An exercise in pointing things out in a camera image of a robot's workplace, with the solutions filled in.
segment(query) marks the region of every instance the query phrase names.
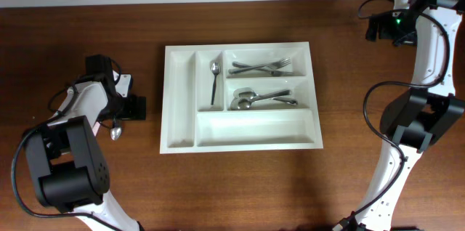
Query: spoon handle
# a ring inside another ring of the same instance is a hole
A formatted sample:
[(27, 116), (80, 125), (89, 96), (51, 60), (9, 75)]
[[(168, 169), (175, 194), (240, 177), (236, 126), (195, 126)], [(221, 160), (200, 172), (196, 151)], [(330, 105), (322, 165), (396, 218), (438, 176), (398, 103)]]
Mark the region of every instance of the spoon handle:
[(211, 90), (211, 105), (215, 103), (215, 93), (217, 92), (217, 76), (215, 75), (215, 78), (213, 79), (213, 89)]
[(273, 97), (288, 96), (290, 94), (292, 94), (291, 90), (284, 89), (284, 90), (276, 91), (276, 92), (269, 93), (269, 94), (259, 95), (258, 97), (254, 97), (253, 99), (251, 99), (251, 102), (255, 102), (259, 100), (267, 100)]

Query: cutlery tray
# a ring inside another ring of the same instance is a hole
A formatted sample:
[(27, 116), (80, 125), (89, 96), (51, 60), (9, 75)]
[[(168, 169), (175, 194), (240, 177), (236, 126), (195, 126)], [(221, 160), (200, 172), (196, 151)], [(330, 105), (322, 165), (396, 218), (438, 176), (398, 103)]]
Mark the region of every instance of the cutlery tray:
[[(233, 62), (258, 65), (289, 57), (271, 76), (259, 70), (231, 75)], [(213, 62), (221, 65), (211, 105)], [(236, 89), (257, 94), (290, 89), (297, 106), (274, 100), (254, 102), (250, 110), (231, 110)], [(160, 153), (323, 148), (307, 42), (167, 46), (163, 85)]]

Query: brown table surface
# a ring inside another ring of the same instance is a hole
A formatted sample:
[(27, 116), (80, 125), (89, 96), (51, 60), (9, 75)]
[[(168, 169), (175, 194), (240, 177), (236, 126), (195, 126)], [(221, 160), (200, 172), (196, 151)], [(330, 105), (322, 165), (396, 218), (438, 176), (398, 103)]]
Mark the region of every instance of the brown table surface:
[[(362, 200), (381, 140), (362, 116), (368, 88), (410, 81), (413, 47), (367, 42), (363, 0), (146, 4), (0, 10), (0, 230), (86, 230), (77, 219), (35, 219), (13, 198), (13, 150), (29, 126), (50, 117), (49, 98), (84, 72), (84, 57), (106, 54), (134, 77), (147, 97), (147, 120), (124, 124), (114, 142), (97, 138), (111, 172), (111, 190), (146, 230), (286, 230), (335, 224)], [(389, 9), (374, 5), (372, 9)], [(308, 41), (323, 133), (323, 150), (160, 155), (164, 47)], [(454, 80), (465, 98), (464, 32), (456, 43)], [(374, 93), (370, 115), (405, 89)], [(417, 163), (397, 204), (393, 225), (463, 230), (465, 119)], [(20, 192), (35, 199), (24, 155)]]

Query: metal fork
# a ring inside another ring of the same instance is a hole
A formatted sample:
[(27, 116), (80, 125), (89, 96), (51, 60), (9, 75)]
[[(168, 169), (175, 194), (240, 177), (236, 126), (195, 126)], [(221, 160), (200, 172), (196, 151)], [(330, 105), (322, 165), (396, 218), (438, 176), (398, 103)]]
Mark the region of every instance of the metal fork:
[[(237, 61), (232, 62), (232, 66), (237, 67), (237, 68), (248, 68), (250, 65), (240, 63)], [(271, 76), (293, 76), (294, 72), (285, 72), (285, 71), (279, 71), (279, 70), (269, 70), (266, 68), (257, 68), (259, 71), (263, 71), (266, 73), (269, 73)]]
[(247, 68), (231, 68), (227, 72), (229, 72), (229, 74), (233, 75), (233, 74), (238, 74), (238, 73), (242, 73), (242, 72), (246, 72), (246, 71), (250, 71), (250, 70), (255, 70), (257, 68), (263, 68), (263, 67), (268, 67), (269, 69), (277, 70), (278, 68), (282, 68), (282, 67), (287, 66), (289, 64), (291, 64), (291, 59), (287, 57), (287, 58), (283, 58), (282, 60), (278, 60), (276, 62), (271, 62), (271, 63), (267, 63), (267, 64), (260, 64), (260, 65), (253, 65), (253, 66), (250, 66), (250, 67), (247, 67)]

